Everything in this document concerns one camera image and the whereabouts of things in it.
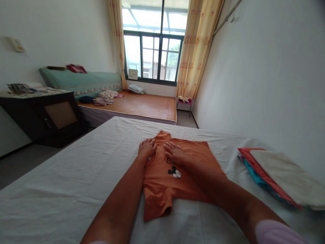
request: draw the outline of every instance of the forearm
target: forearm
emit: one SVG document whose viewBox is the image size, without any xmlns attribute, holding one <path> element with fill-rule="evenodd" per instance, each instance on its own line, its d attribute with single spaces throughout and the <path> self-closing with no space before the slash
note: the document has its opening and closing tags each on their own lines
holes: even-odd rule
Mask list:
<svg viewBox="0 0 325 244">
<path fill-rule="evenodd" d="M 104 240 L 110 244 L 128 243 L 139 203 L 147 158 L 137 156 L 115 186 L 81 243 Z"/>
<path fill-rule="evenodd" d="M 255 227 L 261 220 L 286 224 L 263 202 L 218 172 L 193 160 L 185 168 L 205 194 L 237 222 L 251 243 L 256 243 Z"/>
</svg>

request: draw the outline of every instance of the wooden nightstand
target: wooden nightstand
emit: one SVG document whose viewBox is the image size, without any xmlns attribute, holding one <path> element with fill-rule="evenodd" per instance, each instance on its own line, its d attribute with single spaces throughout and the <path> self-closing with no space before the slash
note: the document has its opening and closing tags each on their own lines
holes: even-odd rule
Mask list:
<svg viewBox="0 0 325 244">
<path fill-rule="evenodd" d="M 0 105 L 37 144 L 62 148 L 88 132 L 72 91 L 1 94 Z"/>
</svg>

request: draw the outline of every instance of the grey floor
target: grey floor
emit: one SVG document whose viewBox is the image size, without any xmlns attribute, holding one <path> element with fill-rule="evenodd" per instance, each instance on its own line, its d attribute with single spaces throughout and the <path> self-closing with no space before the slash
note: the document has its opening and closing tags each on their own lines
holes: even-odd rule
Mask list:
<svg viewBox="0 0 325 244">
<path fill-rule="evenodd" d="M 193 115 L 189 112 L 177 111 L 179 126 L 197 128 Z M 11 184 L 24 174 L 37 167 L 61 149 L 33 144 L 15 154 L 0 160 L 0 189 Z"/>
</svg>

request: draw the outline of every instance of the bamboo mat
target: bamboo mat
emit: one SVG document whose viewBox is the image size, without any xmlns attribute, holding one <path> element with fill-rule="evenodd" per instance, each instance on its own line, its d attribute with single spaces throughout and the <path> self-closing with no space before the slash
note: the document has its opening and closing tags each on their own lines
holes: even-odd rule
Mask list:
<svg viewBox="0 0 325 244">
<path fill-rule="evenodd" d="M 114 98 L 114 104 L 106 106 L 95 106 L 93 103 L 78 105 L 86 108 L 102 109 L 122 114 L 144 116 L 148 118 L 176 121 L 176 98 L 163 97 L 150 94 L 135 94 L 120 91 L 123 98 Z"/>
</svg>

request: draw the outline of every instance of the hand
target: hand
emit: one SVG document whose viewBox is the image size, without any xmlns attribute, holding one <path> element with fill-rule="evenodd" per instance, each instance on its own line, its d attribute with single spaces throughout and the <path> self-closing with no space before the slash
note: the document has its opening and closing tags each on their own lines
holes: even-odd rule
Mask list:
<svg viewBox="0 0 325 244">
<path fill-rule="evenodd" d="M 182 150 L 182 148 L 172 142 L 164 144 L 166 149 L 165 155 L 170 158 L 175 164 L 184 165 L 191 158 Z"/>
<path fill-rule="evenodd" d="M 153 155 L 156 151 L 157 144 L 155 143 L 155 139 L 147 138 L 139 145 L 138 156 L 143 156 L 148 159 L 151 155 Z"/>
</svg>

